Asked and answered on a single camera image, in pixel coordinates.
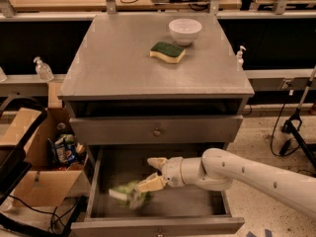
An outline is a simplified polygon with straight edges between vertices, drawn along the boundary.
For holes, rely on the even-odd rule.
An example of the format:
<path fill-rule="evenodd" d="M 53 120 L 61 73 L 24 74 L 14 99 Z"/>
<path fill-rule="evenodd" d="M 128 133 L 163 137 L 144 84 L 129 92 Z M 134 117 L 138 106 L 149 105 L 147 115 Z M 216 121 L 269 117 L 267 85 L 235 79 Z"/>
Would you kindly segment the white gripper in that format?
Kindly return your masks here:
<path fill-rule="evenodd" d="M 182 162 L 182 157 L 173 157 L 170 159 L 165 157 L 148 158 L 147 163 L 161 171 L 163 177 L 158 173 L 153 173 L 145 180 L 139 182 L 135 186 L 135 189 L 140 193 L 147 193 L 163 190 L 166 184 L 173 188 L 182 187 L 184 185 L 181 174 Z"/>

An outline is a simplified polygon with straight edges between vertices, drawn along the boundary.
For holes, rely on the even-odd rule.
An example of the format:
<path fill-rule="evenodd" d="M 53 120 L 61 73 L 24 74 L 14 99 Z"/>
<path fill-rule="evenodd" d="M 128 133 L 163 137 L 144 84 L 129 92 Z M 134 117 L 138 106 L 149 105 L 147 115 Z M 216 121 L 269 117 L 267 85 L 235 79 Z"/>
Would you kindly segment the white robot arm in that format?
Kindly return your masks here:
<path fill-rule="evenodd" d="M 238 180 L 316 219 L 316 179 L 248 160 L 218 148 L 200 157 L 151 157 L 148 164 L 157 172 L 139 182 L 140 193 L 195 185 L 207 191 L 225 191 Z"/>

